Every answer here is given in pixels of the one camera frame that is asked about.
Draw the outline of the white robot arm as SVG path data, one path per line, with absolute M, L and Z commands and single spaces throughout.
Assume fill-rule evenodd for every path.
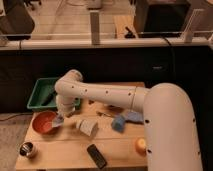
M 148 171 L 203 171 L 196 117 L 188 94 L 172 83 L 151 88 L 91 84 L 72 69 L 55 83 L 58 112 L 70 117 L 73 99 L 86 98 L 144 117 Z

